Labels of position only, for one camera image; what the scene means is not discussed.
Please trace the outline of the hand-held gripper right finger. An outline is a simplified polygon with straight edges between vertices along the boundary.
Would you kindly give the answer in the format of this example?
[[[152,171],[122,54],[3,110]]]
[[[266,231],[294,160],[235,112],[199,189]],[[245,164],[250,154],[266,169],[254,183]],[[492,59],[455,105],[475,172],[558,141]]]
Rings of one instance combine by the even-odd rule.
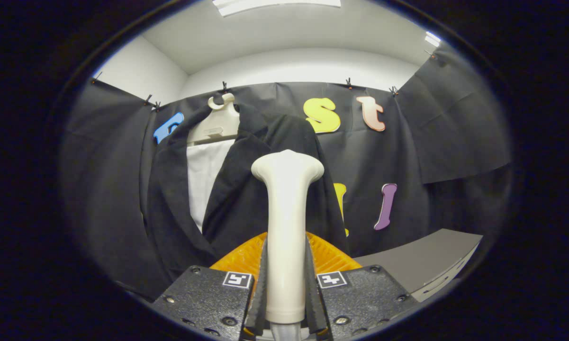
[[[381,265],[362,266],[312,233],[306,261],[307,324],[319,341],[364,337],[419,305]]]

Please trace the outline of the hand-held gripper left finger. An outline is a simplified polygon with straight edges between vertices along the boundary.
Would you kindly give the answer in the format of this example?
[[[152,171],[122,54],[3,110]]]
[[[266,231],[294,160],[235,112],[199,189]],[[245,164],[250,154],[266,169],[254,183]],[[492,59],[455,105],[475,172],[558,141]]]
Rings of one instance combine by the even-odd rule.
[[[188,267],[152,308],[168,322],[214,341],[253,341],[266,324],[267,234],[210,267]]]

